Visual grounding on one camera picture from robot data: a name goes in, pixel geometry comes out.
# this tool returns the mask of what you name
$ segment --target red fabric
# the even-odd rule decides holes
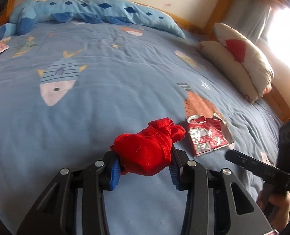
[[[122,175],[128,172],[152,176],[171,164],[172,144],[183,139],[185,130],[169,118],[148,123],[137,134],[121,134],[110,147],[120,156]]]
[[[226,40],[227,49],[234,55],[236,62],[244,62],[246,52],[246,42],[242,40]]]

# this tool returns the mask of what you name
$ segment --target window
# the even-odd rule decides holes
[[[290,67],[290,9],[274,14],[267,40],[273,53]]]

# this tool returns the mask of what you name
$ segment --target bed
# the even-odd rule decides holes
[[[184,33],[185,39],[143,25],[74,19],[37,23],[3,40],[9,49],[0,55],[0,219],[11,233],[61,168],[85,168],[119,134],[155,119],[185,127],[196,100],[218,109],[236,150],[276,162],[282,122],[263,99],[249,104],[197,52],[200,36]],[[188,137],[176,147],[194,158]],[[261,179],[224,154],[196,160],[208,169],[230,168],[257,198]],[[185,202],[168,169],[122,176],[105,193],[110,233],[179,234]]]

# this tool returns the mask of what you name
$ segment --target red cloth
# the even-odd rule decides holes
[[[185,130],[169,118],[148,123],[137,134],[121,134],[110,147],[120,156],[122,175],[128,172],[152,176],[171,164],[172,144],[183,139]]]

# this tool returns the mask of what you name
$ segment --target finger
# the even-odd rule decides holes
[[[290,209],[290,193],[286,194],[272,194],[269,197],[270,203],[274,206],[278,206],[280,209],[289,210]]]
[[[263,209],[263,202],[262,201],[257,201],[257,205],[260,209]]]
[[[261,197],[262,197],[262,191],[258,194],[257,202],[261,200]]]

